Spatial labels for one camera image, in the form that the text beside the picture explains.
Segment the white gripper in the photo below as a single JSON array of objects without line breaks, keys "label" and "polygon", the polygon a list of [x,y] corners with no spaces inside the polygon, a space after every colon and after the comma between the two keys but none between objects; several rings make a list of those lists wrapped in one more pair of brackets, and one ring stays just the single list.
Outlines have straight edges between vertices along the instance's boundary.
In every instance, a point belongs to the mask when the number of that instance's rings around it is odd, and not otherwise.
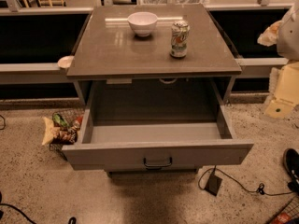
[{"label": "white gripper", "polygon": [[299,62],[273,68],[269,92],[263,114],[271,119],[287,117],[299,105]]}]

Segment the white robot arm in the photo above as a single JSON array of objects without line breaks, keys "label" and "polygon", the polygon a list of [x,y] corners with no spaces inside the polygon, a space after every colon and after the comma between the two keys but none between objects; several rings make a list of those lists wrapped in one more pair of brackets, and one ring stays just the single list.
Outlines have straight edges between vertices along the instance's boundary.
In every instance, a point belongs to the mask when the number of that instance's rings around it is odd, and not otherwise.
[{"label": "white robot arm", "polygon": [[257,39],[260,45],[277,46],[277,53],[288,60],[270,73],[269,96],[262,115],[284,119],[299,105],[299,2],[295,2],[280,21],[271,24]]}]

